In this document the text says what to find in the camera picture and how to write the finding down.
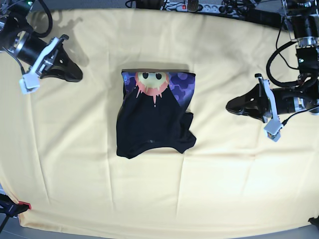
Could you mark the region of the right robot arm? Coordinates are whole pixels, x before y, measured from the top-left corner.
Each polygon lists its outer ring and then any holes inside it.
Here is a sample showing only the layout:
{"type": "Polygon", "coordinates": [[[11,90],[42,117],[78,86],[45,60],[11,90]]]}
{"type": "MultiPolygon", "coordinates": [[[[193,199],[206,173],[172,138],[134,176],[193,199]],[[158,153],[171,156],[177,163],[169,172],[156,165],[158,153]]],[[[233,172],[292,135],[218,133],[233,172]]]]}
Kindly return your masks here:
{"type": "Polygon", "coordinates": [[[33,0],[5,0],[0,7],[0,49],[9,54],[18,65],[26,63],[25,70],[20,67],[22,81],[29,86],[32,81],[43,78],[57,78],[67,82],[80,82],[83,73],[63,47],[69,37],[66,34],[54,37],[49,42],[47,37],[53,28],[52,14],[44,1],[40,1],[47,18],[45,32],[36,32],[26,17],[31,11],[33,0]]]}

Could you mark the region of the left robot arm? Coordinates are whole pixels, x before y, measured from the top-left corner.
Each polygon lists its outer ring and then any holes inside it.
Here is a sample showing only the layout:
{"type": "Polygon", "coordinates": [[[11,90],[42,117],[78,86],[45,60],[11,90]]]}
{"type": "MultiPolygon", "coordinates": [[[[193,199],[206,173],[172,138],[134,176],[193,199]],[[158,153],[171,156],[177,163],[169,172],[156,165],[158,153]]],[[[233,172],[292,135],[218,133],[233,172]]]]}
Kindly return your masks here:
{"type": "Polygon", "coordinates": [[[283,114],[319,113],[319,2],[317,0],[284,0],[282,24],[290,32],[290,41],[271,55],[266,64],[267,79],[255,77],[259,83],[248,93],[230,100],[229,113],[248,116],[266,123],[279,121],[283,114]],[[271,74],[271,64],[281,52],[296,47],[297,80],[280,82],[271,74]]]}

